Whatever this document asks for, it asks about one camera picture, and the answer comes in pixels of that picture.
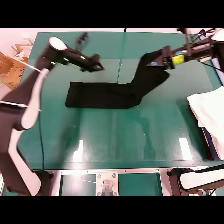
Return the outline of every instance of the black cloth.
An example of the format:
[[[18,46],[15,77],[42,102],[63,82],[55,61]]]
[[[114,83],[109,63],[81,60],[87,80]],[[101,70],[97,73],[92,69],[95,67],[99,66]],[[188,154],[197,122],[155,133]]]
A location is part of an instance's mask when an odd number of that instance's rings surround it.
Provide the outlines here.
[[[66,107],[126,109],[140,104],[143,96],[169,77],[162,67],[146,66],[161,54],[162,50],[143,55],[131,83],[71,82]]]

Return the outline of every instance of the green table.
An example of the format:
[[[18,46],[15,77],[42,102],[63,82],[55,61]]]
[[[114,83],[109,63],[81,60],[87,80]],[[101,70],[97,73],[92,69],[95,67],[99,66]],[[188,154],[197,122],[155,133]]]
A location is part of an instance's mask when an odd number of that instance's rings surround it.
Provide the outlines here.
[[[48,38],[57,36],[74,48],[80,33],[38,33],[29,64],[34,64]],[[82,73],[77,66],[57,65],[42,92],[41,126],[46,169],[115,169],[216,165],[208,161],[205,141],[188,108],[187,96],[221,86],[213,68],[196,61],[170,70],[170,78],[131,109],[66,108],[70,81],[127,83],[139,58],[166,45],[185,43],[182,34],[89,33],[84,53],[98,53],[105,71]],[[29,75],[27,68],[23,80]],[[188,142],[192,160],[181,150]],[[26,131],[19,148],[34,169],[41,169],[38,122]]]

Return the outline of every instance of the robotic arm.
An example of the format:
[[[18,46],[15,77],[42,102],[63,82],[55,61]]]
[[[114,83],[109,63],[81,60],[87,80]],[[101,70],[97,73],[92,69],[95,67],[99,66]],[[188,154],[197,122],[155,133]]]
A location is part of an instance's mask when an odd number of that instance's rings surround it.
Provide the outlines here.
[[[2,99],[0,170],[9,191],[24,195],[44,195],[47,191],[44,188],[47,187],[46,183],[50,181],[51,175],[32,171],[18,149],[18,142],[22,133],[32,128],[38,118],[43,83],[56,63],[72,63],[81,67],[82,71],[89,72],[104,69],[99,62],[99,55],[87,57],[68,47],[60,39],[51,37],[47,48],[37,60],[36,69],[17,89]]]

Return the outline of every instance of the white cloth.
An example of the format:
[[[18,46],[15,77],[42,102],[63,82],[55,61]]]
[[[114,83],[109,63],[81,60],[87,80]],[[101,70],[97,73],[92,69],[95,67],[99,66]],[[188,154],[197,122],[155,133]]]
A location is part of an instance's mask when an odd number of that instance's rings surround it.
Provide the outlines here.
[[[198,118],[198,126],[205,127],[221,160],[224,160],[224,87],[187,97]]]

